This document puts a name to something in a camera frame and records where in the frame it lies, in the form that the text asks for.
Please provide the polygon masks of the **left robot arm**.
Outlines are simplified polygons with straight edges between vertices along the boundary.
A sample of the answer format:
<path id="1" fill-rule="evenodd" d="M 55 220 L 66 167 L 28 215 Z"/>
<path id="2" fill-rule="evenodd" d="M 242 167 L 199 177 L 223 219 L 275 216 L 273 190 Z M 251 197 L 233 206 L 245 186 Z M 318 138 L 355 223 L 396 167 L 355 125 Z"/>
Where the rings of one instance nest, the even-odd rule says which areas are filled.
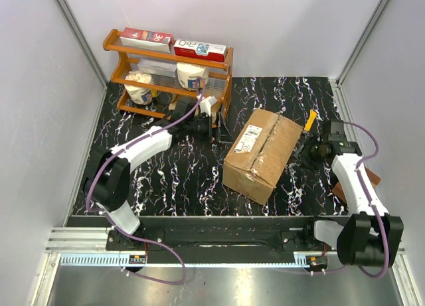
<path id="1" fill-rule="evenodd" d="M 121 243 L 130 250 L 144 240 L 141 222 L 128 202 L 130 175 L 154 155 L 170 149 L 188 134 L 219 141 L 229 136 L 222 114 L 213 116 L 213 96 L 183 97 L 149 130 L 111 149 L 93 150 L 82 180 L 86 210 L 102 210 L 122 230 Z"/>

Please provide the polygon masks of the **yellow utility knife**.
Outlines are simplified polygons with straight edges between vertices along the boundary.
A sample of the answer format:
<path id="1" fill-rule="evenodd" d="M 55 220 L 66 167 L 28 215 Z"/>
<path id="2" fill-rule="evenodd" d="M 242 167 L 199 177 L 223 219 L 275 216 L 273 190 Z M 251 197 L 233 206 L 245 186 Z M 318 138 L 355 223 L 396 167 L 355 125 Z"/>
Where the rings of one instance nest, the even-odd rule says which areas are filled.
<path id="1" fill-rule="evenodd" d="M 309 117 L 308 117 L 308 119 L 305 123 L 304 129 L 303 129 L 304 134 L 307 134 L 307 133 L 310 132 L 316 117 L 317 117 L 317 112 L 315 110 L 311 109 L 309 111 Z"/>

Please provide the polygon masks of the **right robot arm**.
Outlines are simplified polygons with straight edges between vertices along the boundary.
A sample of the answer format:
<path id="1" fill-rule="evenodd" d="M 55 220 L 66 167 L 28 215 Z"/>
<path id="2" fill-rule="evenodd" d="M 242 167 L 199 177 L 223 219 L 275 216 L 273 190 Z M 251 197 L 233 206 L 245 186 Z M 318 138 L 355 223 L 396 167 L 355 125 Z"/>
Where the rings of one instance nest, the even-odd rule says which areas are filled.
<path id="1" fill-rule="evenodd" d="M 344 266 L 380 268 L 383 275 L 392 267 L 401 242 L 404 224 L 392 216 L 378 198 L 364 162 L 368 160 L 355 141 L 345 134 L 347 122 L 328 120 L 319 135 L 306 137 L 295 158 L 309 170 L 328 163 L 341 185 L 350 217 L 345 225 L 316 218 L 302 236 L 303 245 L 317 250 L 335 248 Z"/>

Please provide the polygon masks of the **brown cardboard express box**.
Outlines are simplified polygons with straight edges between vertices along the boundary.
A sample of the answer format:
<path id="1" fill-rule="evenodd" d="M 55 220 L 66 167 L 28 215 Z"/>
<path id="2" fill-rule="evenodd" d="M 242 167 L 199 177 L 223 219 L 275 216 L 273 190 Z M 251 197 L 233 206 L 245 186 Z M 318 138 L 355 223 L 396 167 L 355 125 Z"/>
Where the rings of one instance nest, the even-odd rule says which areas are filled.
<path id="1" fill-rule="evenodd" d="M 223 184 L 265 205 L 302 131 L 302 126 L 280 114 L 254 110 L 224 158 Z"/>

